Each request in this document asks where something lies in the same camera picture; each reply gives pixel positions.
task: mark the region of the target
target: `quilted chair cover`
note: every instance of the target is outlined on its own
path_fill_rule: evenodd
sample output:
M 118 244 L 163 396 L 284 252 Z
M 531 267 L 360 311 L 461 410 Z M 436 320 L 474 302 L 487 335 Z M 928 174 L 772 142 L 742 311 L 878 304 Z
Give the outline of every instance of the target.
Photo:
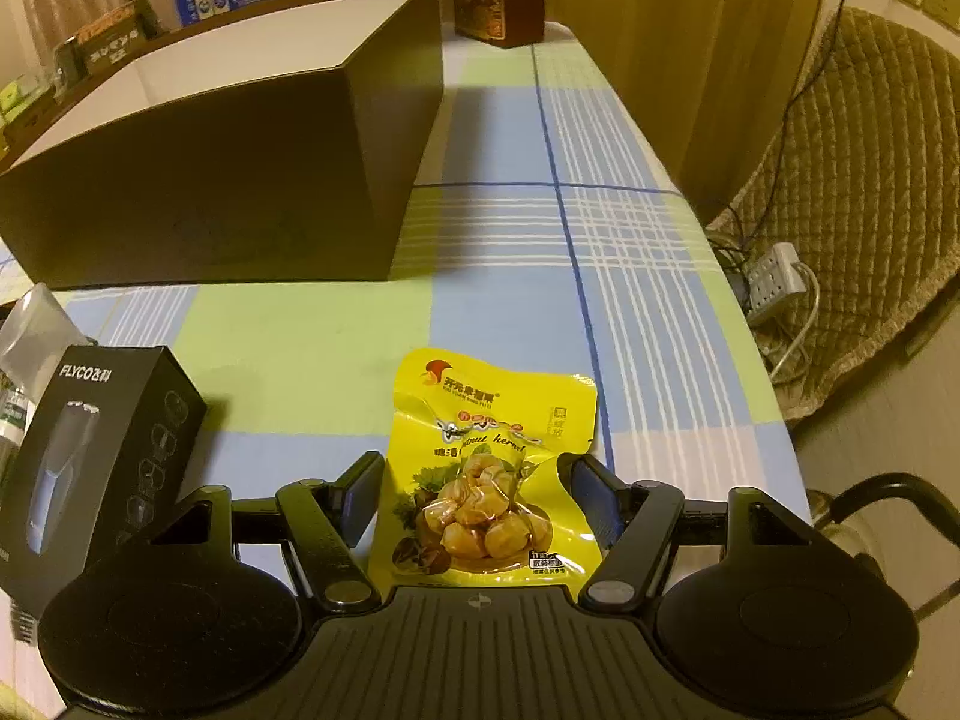
M 824 38 L 813 67 L 828 50 Z M 778 388 L 787 419 L 889 343 L 960 268 L 960 59 L 913 29 L 841 15 L 822 76 L 790 110 L 774 205 L 752 253 L 791 241 L 823 291 L 808 373 Z M 749 234 L 770 193 L 779 132 L 733 199 Z M 730 210 L 709 229 L 737 238 Z M 812 296 L 781 318 L 791 334 Z

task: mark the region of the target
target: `electric shaver picture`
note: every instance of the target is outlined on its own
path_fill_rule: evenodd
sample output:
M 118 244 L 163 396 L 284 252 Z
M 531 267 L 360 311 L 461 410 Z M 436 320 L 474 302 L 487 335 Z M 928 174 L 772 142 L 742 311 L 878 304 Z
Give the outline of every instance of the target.
M 100 420 L 100 409 L 70 400 L 56 418 L 40 460 L 37 483 L 27 515 L 27 545 L 42 555 L 64 516 L 70 490 L 79 477 L 83 458 Z

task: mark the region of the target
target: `plastic bag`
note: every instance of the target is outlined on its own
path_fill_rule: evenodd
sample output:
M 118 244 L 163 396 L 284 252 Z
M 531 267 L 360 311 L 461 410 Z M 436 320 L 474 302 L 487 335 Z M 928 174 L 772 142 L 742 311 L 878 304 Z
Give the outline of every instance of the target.
M 404 358 L 370 576 L 395 584 L 566 584 L 601 560 L 557 458 L 593 438 L 584 376 L 515 373 L 440 349 Z

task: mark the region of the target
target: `table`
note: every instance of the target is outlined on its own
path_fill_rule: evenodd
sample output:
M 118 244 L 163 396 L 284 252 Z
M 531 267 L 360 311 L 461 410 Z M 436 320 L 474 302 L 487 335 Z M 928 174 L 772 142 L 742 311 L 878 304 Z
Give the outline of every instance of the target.
M 701 226 L 587 52 L 445 41 L 446 92 L 391 280 L 65 293 L 112 346 L 173 348 L 210 405 L 182 490 L 272 495 L 385 452 L 392 378 L 420 346 L 513 370 L 582 373 L 594 454 L 688 498 L 763 488 L 808 519 L 757 348 Z M 0 300 L 30 282 L 0 250 Z M 282 572 L 278 550 L 245 562 Z M 0 680 L 56 707 L 35 651 Z

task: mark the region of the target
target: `power strip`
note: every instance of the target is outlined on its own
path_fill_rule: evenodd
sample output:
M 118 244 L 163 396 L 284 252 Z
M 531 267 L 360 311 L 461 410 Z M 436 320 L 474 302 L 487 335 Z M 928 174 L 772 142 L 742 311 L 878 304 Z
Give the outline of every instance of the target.
M 806 292 L 803 277 L 793 264 L 799 262 L 797 250 L 790 242 L 774 244 L 747 274 L 750 287 L 750 310 L 747 324 L 756 327 L 779 312 L 791 295 Z

